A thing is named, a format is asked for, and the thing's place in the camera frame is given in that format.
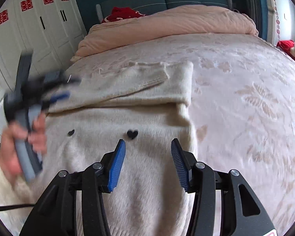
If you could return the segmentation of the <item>person's left hand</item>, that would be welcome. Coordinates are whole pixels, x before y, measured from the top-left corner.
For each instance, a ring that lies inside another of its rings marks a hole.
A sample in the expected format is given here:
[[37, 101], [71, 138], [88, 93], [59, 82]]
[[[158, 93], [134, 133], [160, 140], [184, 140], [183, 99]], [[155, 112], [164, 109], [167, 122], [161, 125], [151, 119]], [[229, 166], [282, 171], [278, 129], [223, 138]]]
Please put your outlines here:
[[8, 181], [12, 182], [21, 175], [18, 145], [29, 142], [33, 151], [40, 155], [47, 153], [46, 115], [44, 113], [33, 121], [33, 131], [28, 132], [16, 121], [12, 121], [4, 129], [1, 136], [0, 168]]

